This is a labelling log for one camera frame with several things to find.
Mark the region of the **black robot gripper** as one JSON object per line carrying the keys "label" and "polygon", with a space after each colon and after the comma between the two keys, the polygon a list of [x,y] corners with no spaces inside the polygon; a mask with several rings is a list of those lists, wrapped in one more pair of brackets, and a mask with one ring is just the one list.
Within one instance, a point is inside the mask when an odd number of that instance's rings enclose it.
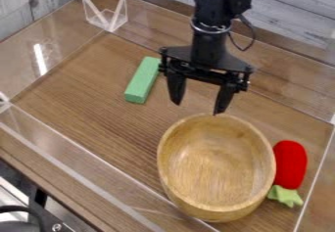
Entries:
{"label": "black robot gripper", "polygon": [[220,86],[214,114],[223,113],[234,95],[246,91],[254,67],[235,57],[226,46],[231,34],[194,31],[190,46],[167,46],[160,49],[160,72],[167,77],[171,101],[179,105],[188,79]]}

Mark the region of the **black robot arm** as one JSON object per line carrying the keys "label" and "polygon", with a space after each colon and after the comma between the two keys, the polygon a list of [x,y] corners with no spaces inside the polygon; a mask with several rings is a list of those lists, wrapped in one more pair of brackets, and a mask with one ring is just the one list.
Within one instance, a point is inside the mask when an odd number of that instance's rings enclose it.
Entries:
{"label": "black robot arm", "polygon": [[248,87],[254,66],[235,57],[226,42],[232,39],[235,19],[251,8],[251,0],[194,0],[192,43],[160,49],[160,72],[167,77],[171,101],[179,104],[186,82],[192,79],[220,87],[214,113],[223,113],[234,95]]}

